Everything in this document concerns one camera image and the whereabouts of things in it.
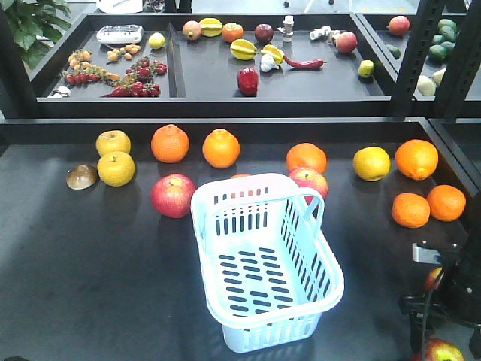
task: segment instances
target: orange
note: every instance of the orange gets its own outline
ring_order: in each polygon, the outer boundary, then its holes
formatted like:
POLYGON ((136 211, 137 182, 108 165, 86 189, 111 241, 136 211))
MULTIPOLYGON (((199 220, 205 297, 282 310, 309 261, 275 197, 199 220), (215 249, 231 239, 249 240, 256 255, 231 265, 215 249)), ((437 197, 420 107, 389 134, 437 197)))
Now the orange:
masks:
POLYGON ((444 222, 457 220, 466 206, 463 192, 447 184, 435 186, 426 199, 431 207, 431 216, 444 222))
POLYGON ((152 137, 150 147, 155 158, 164 163, 180 162, 189 151, 187 134, 174 124, 158 128, 152 137))
POLYGON ((414 193, 400 193, 392 203, 394 221, 407 228, 419 228, 429 220, 429 204, 426 198, 414 193))
POLYGON ((311 143, 300 143, 287 152, 287 172, 296 168, 308 167, 324 173, 328 166, 328 157, 324 150, 311 143))
POLYGON ((226 23, 222 27, 222 37, 228 43, 241 39, 244 36, 244 28, 237 23, 226 23))
POLYGON ((224 169, 233 165, 241 153, 237 138, 225 129, 214 129, 204 140, 202 153, 214 168, 224 169))
POLYGON ((422 181, 436 170, 437 149, 428 141, 411 139, 396 150, 395 161, 399 171, 406 177, 422 181))

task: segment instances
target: pomegranate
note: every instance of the pomegranate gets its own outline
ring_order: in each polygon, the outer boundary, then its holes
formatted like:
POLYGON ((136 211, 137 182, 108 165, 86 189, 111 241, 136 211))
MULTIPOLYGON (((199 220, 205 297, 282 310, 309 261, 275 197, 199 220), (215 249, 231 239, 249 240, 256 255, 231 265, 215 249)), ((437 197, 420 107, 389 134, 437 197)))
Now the pomegranate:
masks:
POLYGON ((201 25, 195 20, 189 20, 187 23, 183 24, 182 33, 189 40, 197 40, 202 35, 201 25))
POLYGON ((358 39, 353 32, 343 32, 336 39, 336 48, 344 54, 352 53, 358 46, 358 39))
POLYGON ((407 19, 404 15, 399 15, 397 17, 393 17, 391 21, 389 21, 388 30, 393 35, 401 36, 407 33, 409 26, 409 19, 407 19))

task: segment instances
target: lime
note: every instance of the lime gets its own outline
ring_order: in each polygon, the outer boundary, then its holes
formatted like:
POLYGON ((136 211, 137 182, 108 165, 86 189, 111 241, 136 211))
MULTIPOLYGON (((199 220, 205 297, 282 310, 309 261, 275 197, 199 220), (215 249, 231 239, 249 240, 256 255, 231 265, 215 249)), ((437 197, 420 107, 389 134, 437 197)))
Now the lime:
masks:
POLYGON ((165 44, 165 38, 164 35, 162 35, 160 32, 154 32, 150 37, 149 37, 149 45, 153 49, 160 49, 163 47, 165 44))
POLYGON ((374 63, 371 60, 363 60, 359 65, 358 74, 364 79, 372 77, 374 74, 374 63))

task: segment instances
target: lemon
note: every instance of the lemon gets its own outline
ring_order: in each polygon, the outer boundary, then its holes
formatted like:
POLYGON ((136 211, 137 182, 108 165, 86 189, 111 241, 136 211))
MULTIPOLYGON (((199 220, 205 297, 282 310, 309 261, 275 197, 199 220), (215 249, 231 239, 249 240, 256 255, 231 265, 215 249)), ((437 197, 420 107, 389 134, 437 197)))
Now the lemon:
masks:
POLYGON ((164 35, 162 35, 160 32, 154 32, 150 37, 149 37, 149 45, 153 49, 160 49, 163 47, 165 44, 165 38, 164 35))
POLYGON ((363 60, 361 64, 359 64, 358 74, 364 79, 372 77, 374 74, 374 63, 371 60, 363 60))
POLYGON ((352 159, 355 173, 365 181, 383 179, 391 169, 391 159, 381 147, 366 147, 358 150, 352 159))
POLYGON ((103 155, 98 160, 97 171, 100 179, 107 185, 121 187, 134 177, 135 163, 129 154, 114 151, 103 155))

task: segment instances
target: yellow apple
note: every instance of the yellow apple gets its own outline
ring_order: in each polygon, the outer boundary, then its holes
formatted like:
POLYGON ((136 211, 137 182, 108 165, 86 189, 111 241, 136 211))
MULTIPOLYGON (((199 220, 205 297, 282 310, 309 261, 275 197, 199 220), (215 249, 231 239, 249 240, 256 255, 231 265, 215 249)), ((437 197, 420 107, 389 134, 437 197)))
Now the yellow apple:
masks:
POLYGON ((134 177, 135 163, 128 153, 114 151, 98 160, 97 171, 107 185, 121 187, 134 177))
POLYGON ((95 141, 95 148, 98 155, 103 156, 116 150, 130 153, 131 142, 126 133, 121 130, 109 130, 103 132, 95 141))

